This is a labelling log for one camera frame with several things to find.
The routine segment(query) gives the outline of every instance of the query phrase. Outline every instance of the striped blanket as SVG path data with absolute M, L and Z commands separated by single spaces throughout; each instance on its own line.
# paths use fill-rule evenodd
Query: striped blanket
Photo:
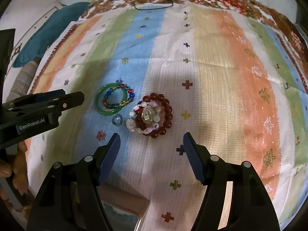
M 205 187 L 179 152 L 189 131 L 226 162 L 253 164 L 283 228 L 308 191 L 303 39 L 283 15 L 252 0 L 178 0 L 155 10 L 167 5 L 138 1 L 151 10 L 137 10 L 133 2 L 93 2 L 44 55 L 29 92 L 82 91 L 85 101 L 58 128 L 27 140 L 31 191 L 54 162 L 77 162 L 117 132 L 121 149 L 108 180 L 151 201 L 142 230 L 190 230 Z M 168 98 L 166 135 L 132 133 L 95 111 L 98 89 L 117 80 L 134 89 L 135 102 L 152 92 Z M 120 111 L 124 121 L 131 108 Z M 228 184 L 220 227 L 231 195 Z

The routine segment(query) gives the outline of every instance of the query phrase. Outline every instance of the orange stripe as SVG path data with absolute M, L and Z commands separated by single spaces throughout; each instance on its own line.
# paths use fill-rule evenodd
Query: orange stripe
M 279 181 L 280 149 L 279 128 L 275 96 L 270 82 L 267 80 L 267 72 L 254 53 L 253 46 L 245 37 L 244 31 L 235 22 L 232 15 L 224 11 L 212 11 L 221 34 L 228 39 L 229 56 L 235 63 L 240 83 L 239 94 L 242 98 L 244 115 L 241 116 L 244 138 L 247 148 L 247 160 L 250 161 L 264 185 L 271 183 L 273 188 L 269 193 L 274 198 Z M 261 72 L 259 77 L 252 72 Z M 273 124 L 271 134 L 264 127 L 268 120 Z M 273 151 L 275 159 L 266 165 Z
M 89 31 L 100 18 L 101 16 L 92 17 L 86 22 L 80 24 L 73 32 L 73 34 L 59 47 L 53 59 L 45 68 L 44 73 L 39 78 L 36 88 L 33 92 L 34 94 L 49 91 L 54 77 L 56 76 L 58 71 L 60 71 L 64 67 L 69 55 L 75 50 L 75 48 L 81 42 L 87 31 Z

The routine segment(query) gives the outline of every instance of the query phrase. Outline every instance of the red bead bracelet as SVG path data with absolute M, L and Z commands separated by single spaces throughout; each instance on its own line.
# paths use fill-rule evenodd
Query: red bead bracelet
M 157 138 L 158 134 L 163 136 L 164 134 L 167 133 L 167 129 L 171 128 L 171 126 L 172 126 L 171 120 L 173 118 L 173 115 L 171 113 L 172 107 L 169 105 L 169 103 L 170 103 L 169 100 L 165 99 L 163 94 L 151 93 L 150 96 L 148 96 L 148 95 L 144 96 L 142 101 L 138 102 L 138 105 L 136 107 L 134 107 L 134 112 L 136 114 L 136 118 L 135 118 L 136 127 L 140 128 L 142 130 L 142 132 L 143 131 L 147 132 L 147 129 L 149 129 L 149 127 L 146 126 L 145 121 L 147 121 L 149 119 L 149 115 L 144 113 L 144 107 L 141 104 L 143 102 L 146 102 L 147 106 L 151 105 L 151 104 L 153 105 L 153 103 L 151 103 L 151 101 L 156 101 L 156 100 L 161 102 L 161 105 L 164 106 L 164 111 L 165 111 L 164 118 L 165 118 L 165 120 L 163 122 L 163 125 L 159 126 L 157 129 L 152 128 L 150 133 L 148 133 L 148 134 L 143 133 L 145 136 L 151 136 L 152 138 Z

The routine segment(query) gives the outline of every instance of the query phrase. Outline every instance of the teal pillow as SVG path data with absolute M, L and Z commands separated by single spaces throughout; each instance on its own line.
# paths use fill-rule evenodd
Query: teal pillow
M 71 21 L 77 21 L 86 11 L 88 2 L 78 2 L 54 12 L 43 26 L 27 41 L 13 63 L 19 68 L 35 57 L 43 57 L 48 46 L 61 35 Z

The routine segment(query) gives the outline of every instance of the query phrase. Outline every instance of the red glass bead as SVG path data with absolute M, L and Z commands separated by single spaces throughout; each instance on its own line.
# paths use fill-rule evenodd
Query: red glass bead
M 157 137 L 158 137 L 158 132 L 157 132 L 157 130 L 153 130 L 153 131 L 150 133 L 150 136 L 151 136 L 152 138 L 157 138 Z
M 150 94 L 150 99 L 151 99 L 152 101 L 155 101 L 155 100 L 157 99 L 157 94 L 156 94 L 156 93 L 151 93 L 151 94 Z
M 167 106 L 164 108 L 164 111 L 165 111 L 166 113 L 171 113 L 171 112 L 172 112 L 172 107 L 169 106 L 169 105 L 167 105 Z
M 144 122 L 138 122 L 137 123 L 138 128 L 140 128 L 142 131 L 147 128 Z
M 162 100 L 162 102 L 161 102 L 161 105 L 163 105 L 164 107 L 166 107 L 167 105 L 169 105 L 169 100 L 168 99 L 164 99 L 164 100 Z
M 165 120 L 164 123 L 163 123 L 163 126 L 164 126 L 165 128 L 171 128 L 172 123 L 171 123 L 169 120 Z
M 141 115 L 136 116 L 136 122 L 143 122 Z
M 157 99 L 161 102 L 163 99 L 165 99 L 163 94 L 158 94 Z
M 138 114 L 141 114 L 142 111 L 143 111 L 143 108 L 139 108 L 139 109 L 137 109 L 135 112 L 136 112 L 136 114 L 138 115 Z
M 159 127 L 157 131 L 161 136 L 167 133 L 167 130 L 164 127 Z
M 150 102 L 150 101 L 151 101 L 151 99 L 150 99 L 150 97 L 149 97 L 148 95 L 144 96 L 144 97 L 142 98 L 142 100 L 143 100 L 144 102 Z
M 173 118 L 172 113 L 166 113 L 166 114 L 165 114 L 165 119 L 166 119 L 166 120 L 172 120 L 172 118 Z

